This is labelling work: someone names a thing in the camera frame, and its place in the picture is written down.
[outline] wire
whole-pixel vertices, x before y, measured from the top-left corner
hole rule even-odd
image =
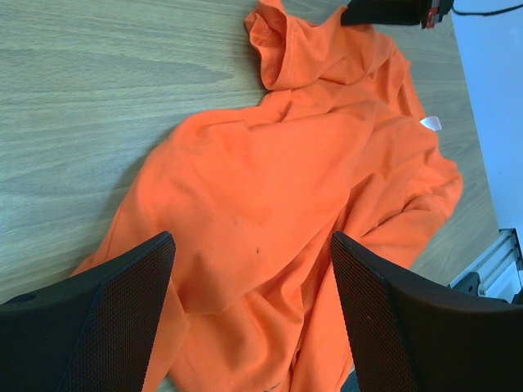
[[[519,6],[503,8],[502,10],[490,11],[490,12],[463,12],[463,11],[456,11],[454,6],[452,6],[452,11],[454,12],[454,14],[461,15],[461,16],[494,16],[494,15],[500,15],[500,14],[505,14],[507,12],[519,10],[520,8],[523,8],[523,4],[520,4]]]

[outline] cloth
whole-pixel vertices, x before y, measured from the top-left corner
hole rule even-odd
[[[188,118],[146,159],[97,252],[177,243],[144,391],[340,390],[352,359],[334,230],[409,267],[462,192],[395,43],[261,0],[246,19],[271,92]]]

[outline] light blue wall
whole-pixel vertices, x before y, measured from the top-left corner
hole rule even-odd
[[[492,11],[521,2],[455,0],[454,7]],[[498,224],[523,238],[523,9],[453,21]]]

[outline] orange cloth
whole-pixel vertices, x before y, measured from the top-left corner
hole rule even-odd
[[[177,254],[144,391],[334,391],[352,365],[329,239],[412,265],[462,192],[395,43],[261,0],[247,17],[273,92],[183,122],[147,158],[98,251],[162,230]]]

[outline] gray wooden surface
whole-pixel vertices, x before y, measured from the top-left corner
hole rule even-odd
[[[264,95],[253,0],[0,0],[0,303],[67,277],[101,241],[144,157],[200,110]],[[287,0],[320,22],[343,0]],[[414,269],[447,283],[497,234],[450,18],[387,28],[413,62],[466,190]]]

